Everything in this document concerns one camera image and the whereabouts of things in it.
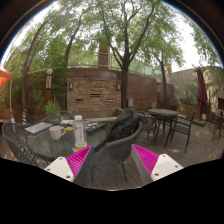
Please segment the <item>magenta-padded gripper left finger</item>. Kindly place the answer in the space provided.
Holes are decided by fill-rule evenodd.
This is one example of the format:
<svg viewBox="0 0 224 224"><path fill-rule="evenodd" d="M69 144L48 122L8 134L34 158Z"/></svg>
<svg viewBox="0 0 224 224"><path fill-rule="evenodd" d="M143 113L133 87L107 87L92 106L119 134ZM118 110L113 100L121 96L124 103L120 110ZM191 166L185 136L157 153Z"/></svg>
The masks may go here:
<svg viewBox="0 0 224 224"><path fill-rule="evenodd" d="M82 186L93 156L94 147L90 145L68 157L58 157L45 171Z"/></svg>

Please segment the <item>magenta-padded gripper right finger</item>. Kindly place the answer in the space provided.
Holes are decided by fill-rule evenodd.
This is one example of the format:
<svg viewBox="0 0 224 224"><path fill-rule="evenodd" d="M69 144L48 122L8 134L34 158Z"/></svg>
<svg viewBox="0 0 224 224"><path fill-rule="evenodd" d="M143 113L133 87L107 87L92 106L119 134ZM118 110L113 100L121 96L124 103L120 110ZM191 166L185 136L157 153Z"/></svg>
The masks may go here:
<svg viewBox="0 0 224 224"><path fill-rule="evenodd" d="M138 145L132 145L131 155L144 185L182 169L182 166L167 154L157 155Z"/></svg>

